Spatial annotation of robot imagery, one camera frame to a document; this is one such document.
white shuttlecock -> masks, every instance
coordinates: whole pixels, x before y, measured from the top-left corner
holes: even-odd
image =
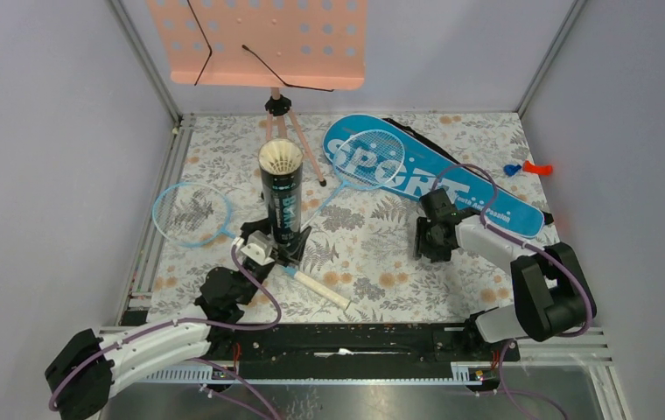
[[[272,175],[288,175],[302,164],[305,154],[291,140],[277,138],[261,147],[258,161]]]

racket strings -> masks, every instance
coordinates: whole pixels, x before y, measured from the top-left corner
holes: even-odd
[[[402,142],[387,131],[363,131],[342,144],[333,158],[338,178],[353,188],[384,186],[404,162]]]
[[[210,242],[227,224],[227,199],[208,185],[180,183],[155,201],[152,219],[167,239],[184,246]]]

black shuttlecock tube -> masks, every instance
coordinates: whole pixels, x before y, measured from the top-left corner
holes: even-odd
[[[301,239],[303,156],[291,141],[276,139],[261,148],[258,158],[273,239],[289,254],[297,252]]]

racket shaft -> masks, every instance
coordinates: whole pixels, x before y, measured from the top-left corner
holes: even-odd
[[[310,223],[312,223],[312,219],[317,217],[319,212],[321,212],[323,208],[325,208],[328,204],[330,204],[330,201],[333,201],[333,199],[338,195],[338,193],[340,193],[340,191],[342,191],[342,189],[345,188],[346,186],[347,186],[347,183],[344,182],[344,183],[340,184],[340,186],[338,188],[335,188],[335,191],[332,192],[330,197],[327,197],[325,202],[322,203],[322,206],[317,207],[317,210],[315,210],[314,213],[311,214],[310,218],[307,219],[307,221],[304,223],[304,225],[302,225],[301,230],[304,231],[310,225]]]

black wire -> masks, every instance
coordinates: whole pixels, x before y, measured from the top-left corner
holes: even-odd
[[[271,73],[273,73],[273,75],[276,76],[276,78],[279,79],[281,81],[281,83],[283,83],[283,85],[286,86],[287,88],[319,90],[321,92],[333,92],[334,91],[334,89],[323,89],[323,88],[320,88],[320,87],[299,86],[299,85],[292,85],[290,83],[286,83],[286,80],[281,79],[281,76],[279,76],[278,73],[274,72],[273,69],[270,68],[270,66],[268,64],[266,64],[266,62],[263,61],[263,59],[260,58],[260,56],[258,56],[258,54],[256,54],[253,50],[251,50],[249,46],[242,44],[242,49],[247,51],[248,53],[253,54],[260,62],[262,62],[262,64],[265,66],[265,68],[269,69],[269,71]]]
[[[207,38],[207,35],[204,32],[204,27],[201,26],[201,22],[199,22],[199,18],[196,16],[196,12],[193,11],[193,6],[191,6],[191,0],[185,0],[185,2],[188,3],[188,8],[191,9],[191,13],[193,14],[193,19],[196,21],[196,25],[199,26],[199,31],[201,31],[201,35],[204,37],[204,40],[206,41],[206,46],[209,47],[209,56],[206,57],[206,61],[204,61],[204,66],[201,68],[201,71],[199,72],[199,77],[197,77],[196,81],[193,83],[193,85],[196,86],[199,84],[199,80],[201,80],[201,76],[204,74],[204,70],[207,69],[209,60],[212,58],[212,55],[214,54],[214,49],[212,48],[212,45],[209,44],[209,39]]]

